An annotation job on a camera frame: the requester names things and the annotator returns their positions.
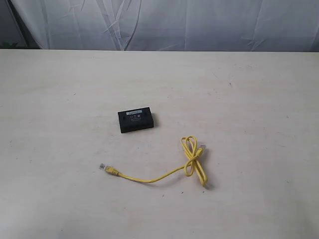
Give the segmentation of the grey wrinkled backdrop curtain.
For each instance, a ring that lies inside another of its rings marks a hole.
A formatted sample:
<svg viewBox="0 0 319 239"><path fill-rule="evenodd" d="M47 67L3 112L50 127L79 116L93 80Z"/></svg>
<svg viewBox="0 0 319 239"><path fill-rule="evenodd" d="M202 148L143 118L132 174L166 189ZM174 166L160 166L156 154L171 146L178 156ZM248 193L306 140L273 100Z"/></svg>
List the grey wrinkled backdrop curtain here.
<svg viewBox="0 0 319 239"><path fill-rule="evenodd" d="M117 51L319 49L316 0L3 0L0 46Z"/></svg>

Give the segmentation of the small black adapter box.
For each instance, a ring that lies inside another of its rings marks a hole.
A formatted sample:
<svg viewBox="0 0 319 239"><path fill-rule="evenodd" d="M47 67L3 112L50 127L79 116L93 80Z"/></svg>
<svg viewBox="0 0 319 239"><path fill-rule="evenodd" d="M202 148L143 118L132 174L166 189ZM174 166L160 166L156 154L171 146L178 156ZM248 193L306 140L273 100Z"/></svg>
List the small black adapter box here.
<svg viewBox="0 0 319 239"><path fill-rule="evenodd" d="M121 133L129 133L159 126L159 119L150 107L118 112Z"/></svg>

